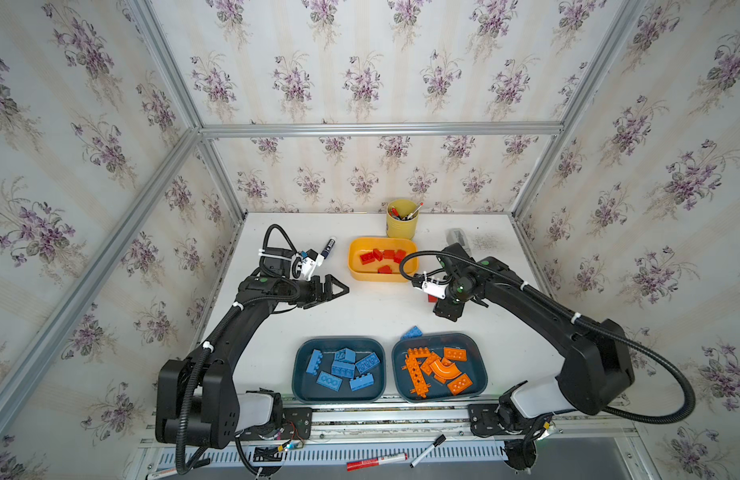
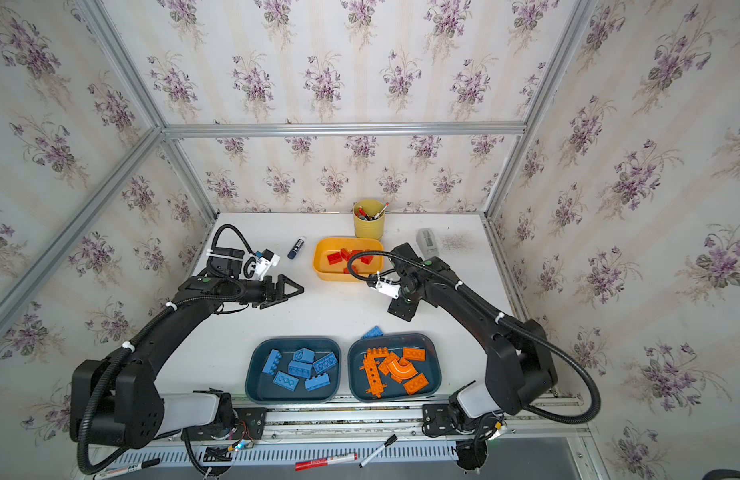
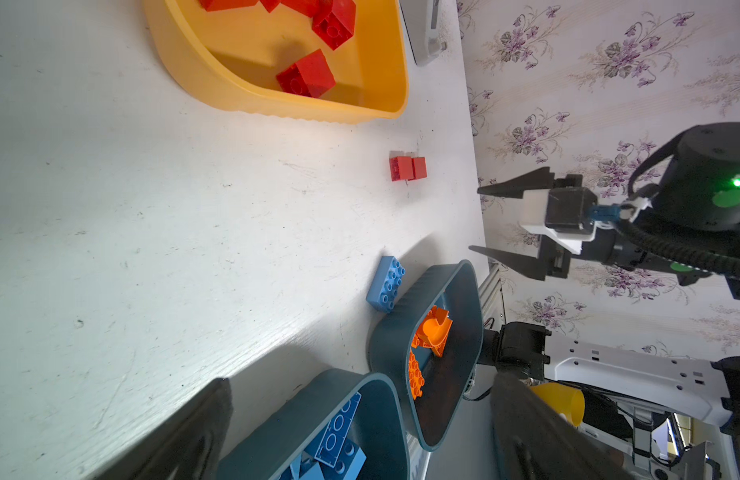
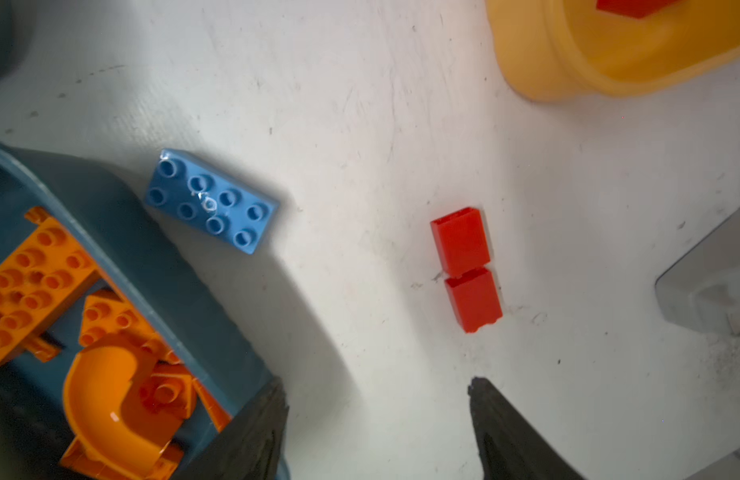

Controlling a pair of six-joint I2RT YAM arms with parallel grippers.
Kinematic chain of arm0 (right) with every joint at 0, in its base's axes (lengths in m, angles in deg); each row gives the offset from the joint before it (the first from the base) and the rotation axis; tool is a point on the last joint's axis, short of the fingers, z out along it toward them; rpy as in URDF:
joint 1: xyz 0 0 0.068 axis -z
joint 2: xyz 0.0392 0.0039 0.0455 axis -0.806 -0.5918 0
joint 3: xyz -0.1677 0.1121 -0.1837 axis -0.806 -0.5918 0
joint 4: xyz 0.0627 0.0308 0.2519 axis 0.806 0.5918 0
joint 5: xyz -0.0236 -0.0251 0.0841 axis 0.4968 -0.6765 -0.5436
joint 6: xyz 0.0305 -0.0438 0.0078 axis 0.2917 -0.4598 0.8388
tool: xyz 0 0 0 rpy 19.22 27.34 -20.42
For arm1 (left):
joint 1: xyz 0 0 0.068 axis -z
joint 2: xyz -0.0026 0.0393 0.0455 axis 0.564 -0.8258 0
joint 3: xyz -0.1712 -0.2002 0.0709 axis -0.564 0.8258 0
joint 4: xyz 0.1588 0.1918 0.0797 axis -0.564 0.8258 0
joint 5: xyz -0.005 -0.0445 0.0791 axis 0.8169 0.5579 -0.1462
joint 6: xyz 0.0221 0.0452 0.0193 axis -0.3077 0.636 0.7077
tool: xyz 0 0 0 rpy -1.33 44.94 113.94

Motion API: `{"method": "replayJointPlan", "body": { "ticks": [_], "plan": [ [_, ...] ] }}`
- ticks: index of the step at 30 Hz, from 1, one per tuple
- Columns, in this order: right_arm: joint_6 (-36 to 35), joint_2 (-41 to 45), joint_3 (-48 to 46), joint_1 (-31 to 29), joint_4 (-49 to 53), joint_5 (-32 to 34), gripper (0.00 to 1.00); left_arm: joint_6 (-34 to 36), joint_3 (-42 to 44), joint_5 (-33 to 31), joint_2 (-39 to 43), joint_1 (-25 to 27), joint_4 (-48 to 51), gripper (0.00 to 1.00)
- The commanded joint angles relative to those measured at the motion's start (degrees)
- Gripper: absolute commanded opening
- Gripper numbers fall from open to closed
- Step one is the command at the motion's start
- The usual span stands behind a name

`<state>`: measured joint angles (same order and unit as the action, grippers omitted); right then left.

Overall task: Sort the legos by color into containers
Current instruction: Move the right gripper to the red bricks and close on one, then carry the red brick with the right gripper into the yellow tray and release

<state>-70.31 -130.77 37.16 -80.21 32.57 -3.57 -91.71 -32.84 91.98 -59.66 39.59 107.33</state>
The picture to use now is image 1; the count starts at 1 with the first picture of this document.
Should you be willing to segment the blue sloped lego brick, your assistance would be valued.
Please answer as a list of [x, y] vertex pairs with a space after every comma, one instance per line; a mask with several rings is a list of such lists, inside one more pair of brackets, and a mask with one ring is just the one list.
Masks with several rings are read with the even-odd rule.
[[342, 348], [335, 352], [334, 360], [337, 362], [354, 364], [357, 359], [357, 354], [350, 348]]

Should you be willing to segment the orange lego top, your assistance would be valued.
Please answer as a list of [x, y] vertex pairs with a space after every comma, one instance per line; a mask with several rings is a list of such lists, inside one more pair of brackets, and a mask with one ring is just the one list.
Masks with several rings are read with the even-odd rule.
[[468, 388], [473, 385], [473, 381], [466, 374], [462, 373], [447, 384], [447, 387], [453, 396], [457, 396], [465, 392]]

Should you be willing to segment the red lego brick small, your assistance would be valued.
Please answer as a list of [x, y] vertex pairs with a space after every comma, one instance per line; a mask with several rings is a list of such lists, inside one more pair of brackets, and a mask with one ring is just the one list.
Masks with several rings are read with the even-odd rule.
[[405, 250], [397, 250], [395, 252], [394, 261], [398, 264], [402, 262], [402, 260], [407, 256], [407, 252]]

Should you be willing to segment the orange lego brick pair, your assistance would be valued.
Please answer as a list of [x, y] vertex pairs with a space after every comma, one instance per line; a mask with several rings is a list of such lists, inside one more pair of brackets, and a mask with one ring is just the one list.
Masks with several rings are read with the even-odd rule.
[[443, 357], [451, 362], [466, 362], [468, 352], [465, 349], [446, 347]]

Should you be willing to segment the long orange lego plate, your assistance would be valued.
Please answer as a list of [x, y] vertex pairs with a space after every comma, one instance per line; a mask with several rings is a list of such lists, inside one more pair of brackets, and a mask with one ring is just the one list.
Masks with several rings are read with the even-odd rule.
[[407, 355], [405, 358], [404, 369], [408, 371], [413, 387], [411, 393], [420, 399], [426, 399], [431, 386], [427, 383], [421, 365], [414, 356]]

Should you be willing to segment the blue long lego brick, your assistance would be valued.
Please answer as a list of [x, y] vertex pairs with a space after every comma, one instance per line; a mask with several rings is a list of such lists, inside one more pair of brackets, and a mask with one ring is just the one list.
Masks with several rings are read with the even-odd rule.
[[331, 374], [340, 378], [353, 379], [356, 375], [356, 366], [334, 361], [331, 365]]

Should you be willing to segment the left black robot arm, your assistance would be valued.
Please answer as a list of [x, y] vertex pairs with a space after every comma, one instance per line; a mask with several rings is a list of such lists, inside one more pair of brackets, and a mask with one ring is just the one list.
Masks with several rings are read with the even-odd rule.
[[156, 439], [175, 447], [175, 469], [185, 475], [204, 466], [204, 453], [223, 449], [253, 425], [277, 424], [277, 395], [268, 390], [253, 392], [266, 407], [257, 407], [256, 419], [247, 421], [234, 382], [239, 360], [254, 334], [278, 306], [310, 309], [347, 295], [350, 288], [328, 274], [320, 277], [320, 266], [334, 245], [316, 252], [301, 251], [292, 240], [281, 248], [270, 246], [279, 224], [270, 225], [259, 249], [259, 262], [238, 286], [227, 313], [210, 334], [185, 358], [167, 361], [157, 381]]

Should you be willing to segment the large blue lego block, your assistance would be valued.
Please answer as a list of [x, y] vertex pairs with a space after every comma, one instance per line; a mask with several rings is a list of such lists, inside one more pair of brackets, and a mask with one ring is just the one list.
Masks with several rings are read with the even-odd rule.
[[357, 372], [360, 376], [369, 373], [373, 368], [381, 363], [380, 358], [375, 352], [363, 357], [356, 363]]

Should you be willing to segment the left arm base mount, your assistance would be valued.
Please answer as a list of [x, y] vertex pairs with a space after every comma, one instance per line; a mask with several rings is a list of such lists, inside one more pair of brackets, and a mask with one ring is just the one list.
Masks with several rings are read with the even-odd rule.
[[268, 389], [238, 395], [240, 418], [235, 436], [243, 442], [305, 441], [311, 437], [314, 410], [286, 406], [280, 393]]

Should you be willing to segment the orange curved lego piece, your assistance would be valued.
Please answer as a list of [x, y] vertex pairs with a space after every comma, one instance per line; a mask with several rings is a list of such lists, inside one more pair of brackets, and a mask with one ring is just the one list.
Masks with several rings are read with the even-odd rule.
[[441, 359], [432, 364], [432, 370], [432, 375], [440, 383], [447, 383], [462, 374], [454, 363], [445, 364]]

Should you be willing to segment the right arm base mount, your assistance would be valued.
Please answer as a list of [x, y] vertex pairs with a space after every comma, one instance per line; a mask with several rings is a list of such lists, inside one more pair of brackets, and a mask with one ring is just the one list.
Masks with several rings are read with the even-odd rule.
[[527, 417], [520, 412], [519, 407], [511, 399], [512, 395], [525, 384], [527, 384], [527, 381], [523, 381], [506, 391], [499, 397], [497, 403], [468, 405], [471, 433], [480, 438], [496, 435], [532, 436], [537, 431], [544, 429], [545, 425], [553, 418], [553, 412]]

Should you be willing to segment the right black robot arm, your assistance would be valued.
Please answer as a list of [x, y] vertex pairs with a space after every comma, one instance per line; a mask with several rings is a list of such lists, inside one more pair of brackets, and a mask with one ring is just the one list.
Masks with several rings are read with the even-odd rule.
[[[559, 373], [544, 380], [524, 381], [506, 391], [496, 414], [501, 428], [518, 432], [531, 422], [556, 414], [580, 412], [611, 414], [637, 423], [665, 425], [688, 418], [696, 407], [696, 394], [682, 371], [652, 349], [626, 337], [615, 321], [595, 321], [569, 309], [518, 276], [495, 257], [475, 260], [454, 243], [441, 251], [420, 251], [401, 260], [432, 256], [439, 267], [431, 273], [405, 273], [412, 286], [437, 302], [436, 316], [457, 321], [467, 303], [507, 310], [544, 338], [562, 357]], [[612, 401], [635, 382], [630, 354], [638, 352], [663, 367], [677, 382], [683, 403], [662, 415], [638, 414], [612, 406]]]

